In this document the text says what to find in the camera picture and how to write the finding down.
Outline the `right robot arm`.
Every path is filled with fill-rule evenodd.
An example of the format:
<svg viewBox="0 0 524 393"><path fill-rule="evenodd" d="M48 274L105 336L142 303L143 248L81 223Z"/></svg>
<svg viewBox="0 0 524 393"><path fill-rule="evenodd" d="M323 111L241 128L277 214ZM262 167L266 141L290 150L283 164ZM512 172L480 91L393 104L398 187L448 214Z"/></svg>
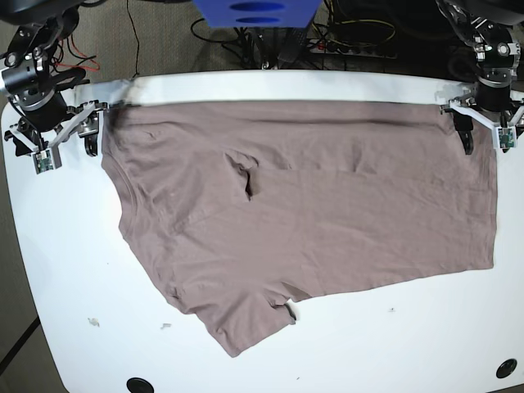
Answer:
<svg viewBox="0 0 524 393"><path fill-rule="evenodd" d="M3 1L1 20L17 28L1 55L1 92L19 115L3 138L13 142L17 156L37 161L56 155L56 147L79 133L89 156L97 155L98 101L74 107L62 93L88 84L85 62L73 44L79 9L100 1Z"/></svg>

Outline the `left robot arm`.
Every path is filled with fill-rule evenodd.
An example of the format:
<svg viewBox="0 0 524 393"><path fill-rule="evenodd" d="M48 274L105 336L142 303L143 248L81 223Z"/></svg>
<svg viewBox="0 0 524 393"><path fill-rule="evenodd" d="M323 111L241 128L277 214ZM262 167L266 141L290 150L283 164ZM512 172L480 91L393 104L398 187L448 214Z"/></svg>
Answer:
<svg viewBox="0 0 524 393"><path fill-rule="evenodd" d="M438 1L440 13L474 53L472 91L440 107L450 113L466 155L474 149L473 123L491 131L494 148L504 152L523 135L523 100L511 98L523 57L513 26L523 22L519 1Z"/></svg>

